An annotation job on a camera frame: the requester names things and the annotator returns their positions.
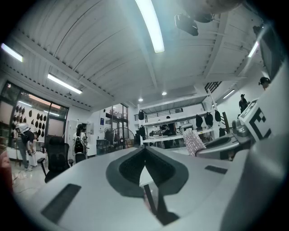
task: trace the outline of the shelf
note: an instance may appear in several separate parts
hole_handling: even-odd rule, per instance
[[[191,97],[181,97],[175,100],[171,100],[168,102],[153,104],[150,106],[140,106],[140,109],[144,111],[145,114],[152,114],[161,111],[168,111],[174,108],[181,108],[186,106],[192,106],[196,104],[202,103],[210,94],[202,94]]]
[[[211,127],[209,129],[198,131],[197,133],[198,133],[198,135],[205,134],[205,133],[213,131],[214,129],[216,129],[218,127],[219,126]],[[182,135],[160,136],[160,137],[157,137],[157,138],[154,138],[154,139],[143,140],[143,143],[160,142],[160,141],[173,140],[173,139],[182,139],[182,138],[183,138]]]
[[[175,118],[171,118],[171,119],[146,122],[146,123],[143,123],[141,125],[143,125],[143,126],[154,126],[154,125],[170,124],[170,123],[176,123],[176,122],[180,122],[180,121],[192,120],[192,119],[194,119],[196,117],[196,115],[204,116],[205,114],[207,114],[207,112],[212,112],[212,111],[201,111],[199,113],[192,114],[190,116],[183,115],[183,116],[179,116],[179,117],[175,117]]]

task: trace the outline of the ceiling light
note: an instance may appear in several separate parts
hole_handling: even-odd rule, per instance
[[[154,5],[151,0],[135,0],[140,12],[144,18],[146,27],[148,28],[150,39],[154,46],[154,52],[159,53],[164,51],[163,37],[161,28],[159,27],[158,17],[154,10]]]
[[[27,106],[32,106],[32,105],[30,105],[30,104],[27,104],[27,103],[24,103],[24,102],[22,102],[22,101],[18,101],[19,103],[22,103],[22,104],[25,104],[25,105],[27,105]]]
[[[252,50],[251,50],[251,52],[250,52],[250,54],[248,55],[249,58],[252,57],[252,55],[254,54],[255,50],[256,50],[257,47],[258,47],[258,45],[259,45],[259,43],[256,41],[255,44],[254,44],[254,46],[253,46],[253,48],[252,48]]]
[[[232,91],[230,91],[227,95],[225,95],[224,97],[223,97],[223,99],[225,99],[226,97],[228,97],[230,94],[232,94],[233,92],[235,91],[235,89],[233,89]]]
[[[50,104],[51,104],[50,102],[47,102],[47,101],[45,101],[45,100],[43,100],[43,99],[40,99],[40,98],[38,98],[38,97],[36,97],[36,96],[34,96],[34,95],[31,95],[31,94],[29,94],[29,97],[32,98],[32,99],[34,99],[34,100],[36,100],[36,101],[38,101],[38,102],[44,103],[44,104],[46,104],[46,105],[48,105],[48,106],[50,106]],[[60,109],[60,108],[61,108],[60,106],[55,105],[55,104],[52,104],[51,106],[52,106],[52,107],[55,107],[55,108],[57,108],[57,109]]]
[[[49,112],[49,114],[54,115],[54,116],[59,116],[59,114],[52,113],[52,112]]]
[[[51,79],[52,81],[54,81],[54,82],[62,85],[63,87],[66,87],[66,88],[68,88],[69,90],[74,91],[74,92],[76,92],[76,93],[78,93],[78,94],[80,94],[80,93],[82,92],[82,91],[80,91],[79,89],[76,89],[76,88],[68,85],[67,83],[62,82],[60,79],[54,77],[54,76],[51,75],[51,74],[48,74],[47,78]]]
[[[14,58],[18,59],[20,62],[23,62],[23,56],[18,54],[16,51],[12,50],[9,46],[2,43],[1,48],[8,54],[12,55]]]

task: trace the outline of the black rectangular slot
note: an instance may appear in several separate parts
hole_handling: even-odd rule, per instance
[[[42,210],[42,215],[53,223],[57,223],[74,197],[81,189],[78,185],[68,184],[61,192]]]
[[[209,170],[209,171],[221,173],[221,174],[226,174],[226,172],[228,171],[225,168],[215,167],[215,166],[211,166],[211,165],[208,165],[205,169]]]

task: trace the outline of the office chair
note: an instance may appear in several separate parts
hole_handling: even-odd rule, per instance
[[[55,136],[50,139],[49,144],[47,145],[49,170],[47,174],[43,165],[45,158],[40,158],[37,160],[37,163],[41,164],[45,174],[45,183],[64,172],[66,169],[70,168],[70,166],[72,167],[74,161],[72,159],[68,160],[68,150],[69,144],[64,143],[64,139],[62,137]]]

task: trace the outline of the white tiled floor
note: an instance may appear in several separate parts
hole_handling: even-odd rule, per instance
[[[24,166],[11,161],[14,195],[19,199],[29,200],[40,188],[45,185],[45,175],[40,165],[33,171],[24,171]]]

